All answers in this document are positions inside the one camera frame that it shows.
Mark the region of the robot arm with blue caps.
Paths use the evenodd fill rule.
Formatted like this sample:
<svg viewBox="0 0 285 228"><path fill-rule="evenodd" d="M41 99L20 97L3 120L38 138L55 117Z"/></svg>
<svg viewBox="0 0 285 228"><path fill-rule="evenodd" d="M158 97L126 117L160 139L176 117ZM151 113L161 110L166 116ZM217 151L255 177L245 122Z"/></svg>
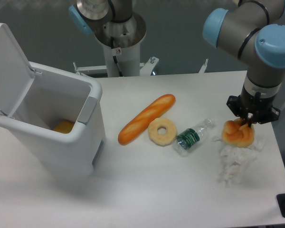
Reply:
<svg viewBox="0 0 285 228"><path fill-rule="evenodd" d="M278 120L273 101L285 78L285 0L240 0L234 11L216 9L203 26L204 39L248 67L241 94L227 106L247 125Z"/></svg>

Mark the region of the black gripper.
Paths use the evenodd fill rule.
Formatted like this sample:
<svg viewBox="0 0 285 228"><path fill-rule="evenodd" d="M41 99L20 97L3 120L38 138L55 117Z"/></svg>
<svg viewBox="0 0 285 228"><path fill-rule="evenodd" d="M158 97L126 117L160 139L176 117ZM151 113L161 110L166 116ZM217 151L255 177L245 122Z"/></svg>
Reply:
<svg viewBox="0 0 285 228"><path fill-rule="evenodd" d="M274 96L262 98L259 91L251 95L244 87L239 96L229 96L227 106L232 113L240 118L240 125L266 124L277 121L280 110L273 107Z"/></svg>

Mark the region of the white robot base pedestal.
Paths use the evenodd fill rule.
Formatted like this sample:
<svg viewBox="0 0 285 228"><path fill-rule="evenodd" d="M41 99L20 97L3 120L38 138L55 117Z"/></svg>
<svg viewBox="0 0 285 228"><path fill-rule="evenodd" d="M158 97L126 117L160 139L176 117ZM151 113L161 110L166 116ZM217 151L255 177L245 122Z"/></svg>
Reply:
<svg viewBox="0 0 285 228"><path fill-rule="evenodd" d="M146 23L131 0L78 0L68 12L80 31L102 45L108 77L139 76Z"/></svg>

